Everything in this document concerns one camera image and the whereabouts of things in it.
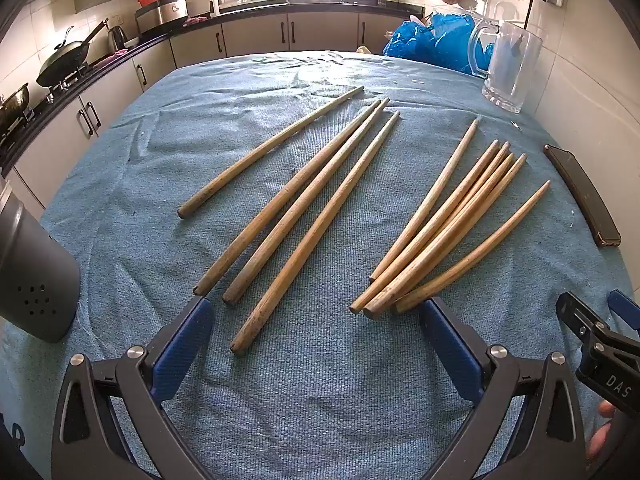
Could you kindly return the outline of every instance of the metal screw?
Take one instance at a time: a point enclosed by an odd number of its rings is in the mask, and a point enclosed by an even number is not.
[[[507,349],[502,345],[492,346],[489,352],[491,352],[491,355],[494,356],[496,359],[503,359],[507,357],[507,354],[508,354]]]
[[[551,360],[555,362],[557,365],[564,364],[564,356],[560,352],[553,352],[551,354]]]
[[[127,357],[129,359],[137,359],[143,353],[145,353],[145,349],[142,348],[142,346],[135,345],[135,346],[132,346],[131,348],[129,348],[129,350],[127,350]]]
[[[71,363],[72,366],[78,366],[78,365],[81,365],[83,361],[84,361],[84,356],[82,354],[76,354],[71,358],[71,361],[69,362]]]

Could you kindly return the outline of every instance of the white cabinet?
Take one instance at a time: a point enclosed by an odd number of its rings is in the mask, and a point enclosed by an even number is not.
[[[141,94],[136,69],[127,61],[82,92],[80,100],[94,132],[100,135]]]
[[[145,91],[160,81],[168,73],[175,70],[174,54],[171,44],[163,41],[133,57],[133,65],[138,73],[138,80]]]
[[[289,50],[287,15],[272,14],[222,24],[228,56]]]
[[[289,45],[292,50],[342,50],[358,47],[357,12],[291,12]]]
[[[221,25],[209,25],[171,38],[178,68],[226,57]]]
[[[380,14],[361,12],[358,16],[358,45],[365,45],[372,54],[382,54],[388,43],[385,34],[395,31],[404,22],[404,18]]]
[[[38,199],[33,195],[31,189],[22,180],[22,177],[15,171],[15,168],[11,168],[11,171],[7,174],[6,179],[11,184],[11,189],[14,190],[15,195],[24,204],[24,207],[29,213],[33,215],[36,220],[40,220],[44,208],[42,204],[38,202]]]
[[[44,207],[95,137],[76,98],[44,127],[15,163],[24,183]]]

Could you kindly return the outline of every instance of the mug handle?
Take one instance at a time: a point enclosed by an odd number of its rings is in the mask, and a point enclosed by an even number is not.
[[[469,42],[466,45],[466,57],[469,60],[469,68],[473,75],[486,78],[488,75],[487,70],[483,70],[478,67],[478,61],[476,60],[476,44],[478,44],[478,37],[486,28],[495,29],[492,34],[500,32],[500,27],[496,23],[488,22],[487,20],[480,20],[474,27],[471,36],[469,36]]]

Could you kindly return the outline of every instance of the black countertop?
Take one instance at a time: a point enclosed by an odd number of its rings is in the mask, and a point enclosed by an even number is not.
[[[162,43],[164,40],[172,36],[178,36],[191,30],[209,27],[217,23],[231,22],[233,20],[242,20],[252,16],[265,16],[267,14],[279,14],[283,12],[368,12],[370,14],[382,14],[386,16],[397,16],[399,18],[409,18],[411,14],[418,17],[424,12],[423,7],[402,4],[398,2],[388,2],[386,7],[378,7],[375,0],[346,0],[341,4],[288,4],[284,0],[271,0],[269,2],[249,3],[242,6],[241,9],[231,7],[222,9],[219,16],[214,16],[206,22],[195,23],[187,27],[181,27],[166,34],[161,34],[152,40],[145,41],[136,47],[130,49],[124,56],[120,56],[108,65],[94,70],[85,76],[82,81],[75,83],[62,97],[47,107],[40,115],[22,129],[19,138],[14,142],[9,150],[0,154],[0,167],[2,167],[2,176],[6,177],[14,164],[22,156],[27,147],[38,136],[42,129],[47,126],[55,116],[75,98],[77,98],[84,90],[93,85],[98,79],[108,74],[111,70],[126,63],[128,60],[140,54],[144,50],[152,46]]]

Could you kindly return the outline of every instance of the pot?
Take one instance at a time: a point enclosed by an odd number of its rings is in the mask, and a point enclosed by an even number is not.
[[[66,37],[73,25],[66,30],[65,39],[56,46],[56,51],[42,64],[40,75],[36,82],[40,86],[51,87],[57,85],[66,76],[77,70],[89,53],[89,42],[107,25],[107,20],[91,31],[84,41],[66,42]]]
[[[9,126],[15,123],[28,105],[29,88],[28,83],[25,83],[0,105],[0,136],[7,132]]]

